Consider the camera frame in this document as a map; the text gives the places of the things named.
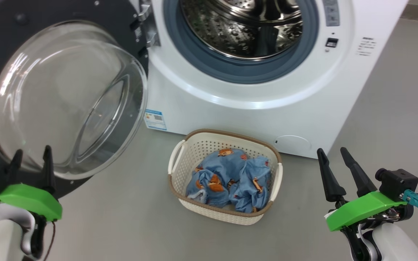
blue cloth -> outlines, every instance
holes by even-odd
[[[213,152],[194,169],[186,195],[219,208],[232,203],[237,211],[258,211],[268,200],[270,168],[267,162],[268,159],[261,156],[248,159],[237,149]]]
[[[239,182],[230,188],[229,200],[234,204],[236,211],[252,213],[265,207],[269,200],[267,183],[270,180],[270,167],[268,163],[269,159],[262,156],[246,161],[239,174]]]

brown basket rim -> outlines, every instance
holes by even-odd
[[[231,136],[231,137],[236,137],[236,138],[241,138],[241,139],[249,140],[251,142],[255,142],[257,144],[263,145],[265,147],[268,147],[270,150],[272,150],[274,152],[275,156],[277,157],[277,161],[279,163],[282,163],[282,158],[280,157],[280,153],[278,153],[278,151],[272,145],[267,144],[267,143],[265,143],[263,141],[257,140],[255,138],[252,138],[252,137],[249,137],[249,136],[240,135],[240,134],[236,134],[236,133],[233,133],[233,132],[224,132],[222,130],[219,131],[219,130],[216,130],[216,129],[197,129],[194,132],[191,132],[190,134],[188,134],[185,137],[184,140],[188,140],[190,137],[192,137],[192,136],[194,136],[196,134],[199,134],[199,133],[204,133],[204,132],[206,132],[206,133],[214,133],[214,134],[221,134],[221,135],[226,135],[226,136]],[[184,201],[186,201],[188,203],[191,203],[193,205],[196,205],[196,206],[205,208],[207,210],[212,210],[212,211],[216,211],[216,212],[220,212],[220,213],[224,213],[224,214],[228,214],[228,215],[241,216],[243,218],[246,218],[246,217],[247,218],[249,218],[249,217],[250,218],[252,218],[252,217],[255,218],[257,216],[260,216],[260,215],[263,215],[264,213],[266,213],[267,210],[269,210],[269,208],[274,203],[273,201],[270,200],[267,203],[267,205],[262,210],[260,210],[258,212],[255,212],[255,213],[242,213],[242,212],[233,211],[233,210],[225,210],[223,208],[216,208],[214,206],[209,206],[209,205],[206,205],[206,204],[203,204],[203,203],[199,203],[196,200],[192,200],[192,199],[189,199],[187,197],[184,197],[183,195],[181,195],[179,192],[177,192],[175,190],[174,185],[172,184],[172,175],[169,174],[168,176],[169,176],[169,186],[171,187],[171,191],[172,191],[172,193],[177,198],[179,198],[181,200],[184,200]]]

laundry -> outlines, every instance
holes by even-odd
[[[209,154],[194,169],[186,195],[199,203],[219,208],[233,204],[236,211],[252,213],[267,204],[269,180],[269,159],[224,149]]]

laundry basket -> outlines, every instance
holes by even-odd
[[[261,155],[269,159],[271,169],[271,180],[267,188],[269,202],[258,212],[247,214],[226,208],[216,208],[186,197],[186,187],[195,167],[212,152],[229,148],[244,150],[249,157]],[[230,132],[199,129],[188,134],[176,145],[169,160],[168,173],[172,193],[187,209],[233,224],[252,225],[259,221],[274,203],[282,183],[283,167],[280,154],[269,144]]]

metal hinge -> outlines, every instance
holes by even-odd
[[[141,4],[141,11],[138,14],[138,20],[142,23],[146,36],[146,47],[161,46],[159,34],[157,33],[156,20],[152,11],[152,5],[149,1]]]

